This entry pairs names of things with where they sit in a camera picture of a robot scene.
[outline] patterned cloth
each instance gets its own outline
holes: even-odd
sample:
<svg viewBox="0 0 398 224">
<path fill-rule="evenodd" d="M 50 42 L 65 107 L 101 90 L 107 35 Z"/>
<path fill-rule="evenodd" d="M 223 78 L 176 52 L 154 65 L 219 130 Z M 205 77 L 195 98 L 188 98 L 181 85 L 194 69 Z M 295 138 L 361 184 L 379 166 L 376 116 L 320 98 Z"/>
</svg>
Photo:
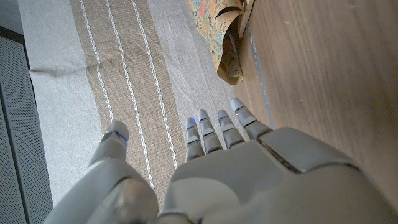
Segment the patterned cloth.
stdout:
<svg viewBox="0 0 398 224">
<path fill-rule="evenodd" d="M 227 31 L 235 18 L 243 13 L 241 1 L 187 0 L 187 4 L 197 31 L 205 39 L 213 56 L 218 76 L 230 85 L 238 84 L 243 79 L 243 73 L 233 47 L 234 39 Z"/>
</svg>

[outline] robot finger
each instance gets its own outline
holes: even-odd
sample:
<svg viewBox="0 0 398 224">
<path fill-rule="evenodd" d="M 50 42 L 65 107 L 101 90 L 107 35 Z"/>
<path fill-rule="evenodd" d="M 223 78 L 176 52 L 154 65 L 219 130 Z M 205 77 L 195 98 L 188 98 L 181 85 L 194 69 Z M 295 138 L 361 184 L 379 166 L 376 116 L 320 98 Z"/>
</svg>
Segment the robot finger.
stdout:
<svg viewBox="0 0 398 224">
<path fill-rule="evenodd" d="M 210 118 L 204 109 L 200 109 L 198 112 L 200 130 L 203 135 L 203 146 L 206 154 L 214 152 L 216 150 L 222 150 L 220 140 L 214 131 L 213 125 L 211 125 Z"/>
<path fill-rule="evenodd" d="M 250 139 L 258 140 L 263 134 L 272 131 L 270 127 L 258 121 L 239 99 L 233 98 L 231 107 Z"/>
<path fill-rule="evenodd" d="M 217 117 L 221 126 L 221 130 L 223 131 L 223 137 L 227 149 L 244 142 L 242 135 L 235 128 L 235 125 L 232 123 L 225 110 L 219 110 Z"/>
<path fill-rule="evenodd" d="M 200 145 L 200 137 L 197 129 L 197 124 L 193 118 L 187 118 L 187 155 L 186 161 L 194 158 L 204 156 L 203 148 Z"/>
</svg>

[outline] striped rug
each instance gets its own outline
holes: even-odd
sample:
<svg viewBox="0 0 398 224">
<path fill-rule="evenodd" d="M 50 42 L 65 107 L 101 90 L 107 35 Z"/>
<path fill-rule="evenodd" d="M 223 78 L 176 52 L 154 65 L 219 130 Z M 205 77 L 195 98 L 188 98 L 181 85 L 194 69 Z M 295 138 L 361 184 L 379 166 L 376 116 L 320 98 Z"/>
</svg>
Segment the striped rug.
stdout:
<svg viewBox="0 0 398 224">
<path fill-rule="evenodd" d="M 127 162 L 156 191 L 159 203 L 185 147 L 147 1 L 70 1 L 86 58 L 86 75 L 104 131 L 129 127 Z"/>
</svg>

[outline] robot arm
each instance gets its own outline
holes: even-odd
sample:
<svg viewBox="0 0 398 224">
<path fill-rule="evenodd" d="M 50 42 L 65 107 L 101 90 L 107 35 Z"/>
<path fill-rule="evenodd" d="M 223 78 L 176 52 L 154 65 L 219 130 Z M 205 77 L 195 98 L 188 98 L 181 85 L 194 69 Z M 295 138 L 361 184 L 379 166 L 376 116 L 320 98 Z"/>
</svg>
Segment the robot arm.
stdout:
<svg viewBox="0 0 398 224">
<path fill-rule="evenodd" d="M 125 163 L 128 131 L 116 121 L 44 223 L 398 223 L 350 158 L 295 129 L 271 130 L 238 99 L 231 107 L 250 141 L 224 110 L 218 122 L 227 150 L 205 110 L 198 112 L 202 142 L 188 118 L 187 162 L 174 172 L 159 214 L 154 191 Z"/>
</svg>

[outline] wooden surface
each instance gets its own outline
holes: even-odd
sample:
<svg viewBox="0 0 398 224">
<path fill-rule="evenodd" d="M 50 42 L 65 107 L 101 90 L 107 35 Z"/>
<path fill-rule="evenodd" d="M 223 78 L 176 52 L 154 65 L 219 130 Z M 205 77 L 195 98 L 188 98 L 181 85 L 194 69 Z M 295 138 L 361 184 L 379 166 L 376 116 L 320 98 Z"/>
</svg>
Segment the wooden surface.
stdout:
<svg viewBox="0 0 398 224">
<path fill-rule="evenodd" d="M 275 128 L 345 152 L 398 209 L 398 2 L 257 0 L 249 27 Z M 239 57 L 234 92 L 268 123 L 247 31 Z"/>
</svg>

